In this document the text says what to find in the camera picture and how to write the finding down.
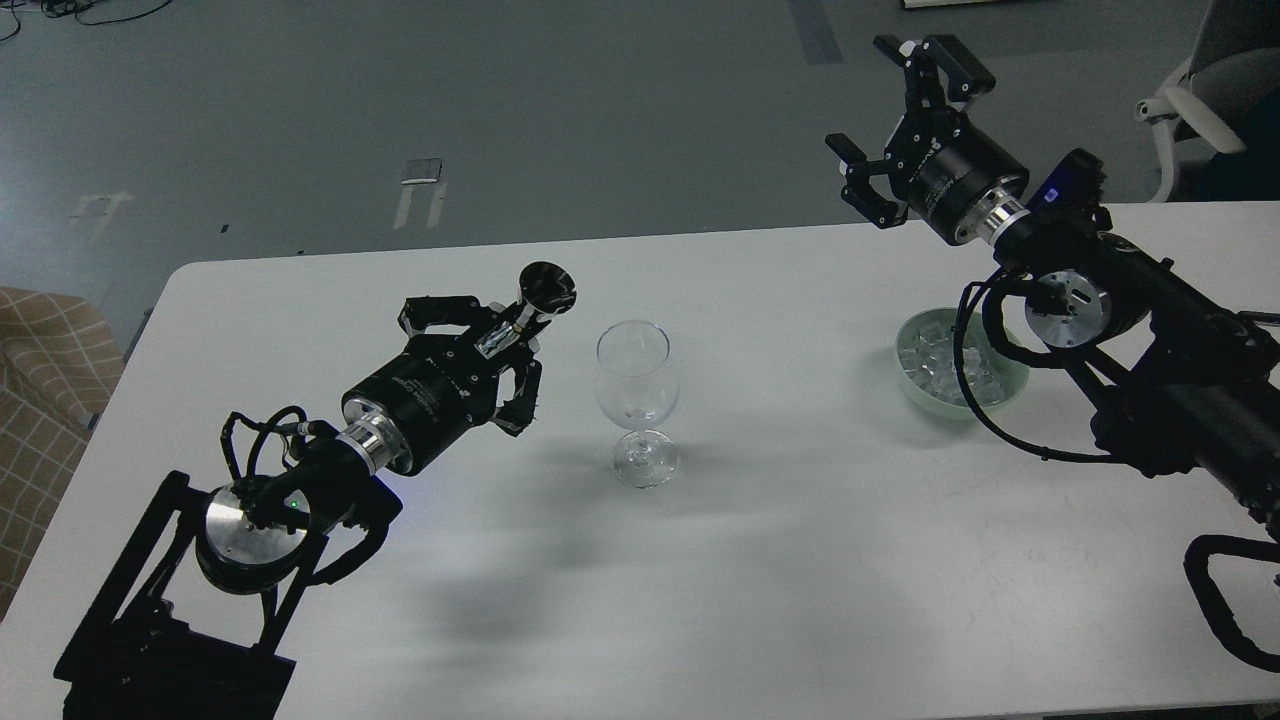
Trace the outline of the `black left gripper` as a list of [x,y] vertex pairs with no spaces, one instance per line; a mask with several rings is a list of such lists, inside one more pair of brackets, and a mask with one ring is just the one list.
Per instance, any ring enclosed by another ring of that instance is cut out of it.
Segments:
[[[472,428],[492,423],[518,437],[535,420],[538,342],[518,341],[494,359],[474,346],[500,324],[502,313],[470,295],[406,299],[397,322],[412,338],[343,396],[340,442],[369,474],[413,477]],[[463,332],[426,333],[436,325]]]

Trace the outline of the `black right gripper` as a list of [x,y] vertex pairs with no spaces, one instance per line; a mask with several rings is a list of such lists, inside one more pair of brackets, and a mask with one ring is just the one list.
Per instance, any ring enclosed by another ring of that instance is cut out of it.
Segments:
[[[844,168],[840,197],[879,229],[902,225],[909,206],[945,242],[969,243],[974,232],[961,227],[978,201],[996,187],[1020,199],[1030,178],[966,114],[997,79],[955,35],[877,35],[873,46],[902,72],[904,113],[879,160],[845,133],[826,136]],[[873,188],[870,179],[878,176],[890,178],[899,200]]]

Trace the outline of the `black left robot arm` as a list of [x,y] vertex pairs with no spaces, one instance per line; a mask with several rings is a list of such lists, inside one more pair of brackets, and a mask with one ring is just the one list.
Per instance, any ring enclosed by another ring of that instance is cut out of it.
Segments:
[[[532,421],[535,338],[573,291],[508,306],[470,296],[407,299],[403,351],[343,396],[344,428],[288,406],[227,419],[230,482],[160,484],[54,669],[65,719],[271,719],[294,673],[278,648],[306,589],[370,560],[402,511],[379,478],[420,473],[467,430],[518,436]],[[257,596],[248,646],[193,630],[165,589],[187,556],[221,592]]]

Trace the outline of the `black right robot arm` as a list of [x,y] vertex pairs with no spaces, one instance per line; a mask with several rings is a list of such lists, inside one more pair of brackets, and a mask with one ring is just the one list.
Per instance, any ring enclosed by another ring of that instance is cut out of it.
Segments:
[[988,430],[1046,461],[1121,464],[1144,477],[1202,468],[1267,533],[1267,539],[1201,536],[1184,555],[1210,630],[1242,662],[1275,673],[1279,659],[1239,628],[1210,574],[1216,556],[1277,561],[1277,341],[1256,313],[1222,307],[1116,234],[1102,202],[1102,161],[1068,152],[1027,195],[1028,169],[977,128],[968,106],[995,77],[952,35],[874,47],[901,72],[905,110],[870,159],[846,135],[826,145],[844,165],[842,200],[881,229],[915,213],[946,243],[988,243],[997,263],[961,295],[952,354],[974,320],[1001,357],[1065,372],[1094,407],[1094,454],[1029,443],[1000,428],[965,377],[966,409]]

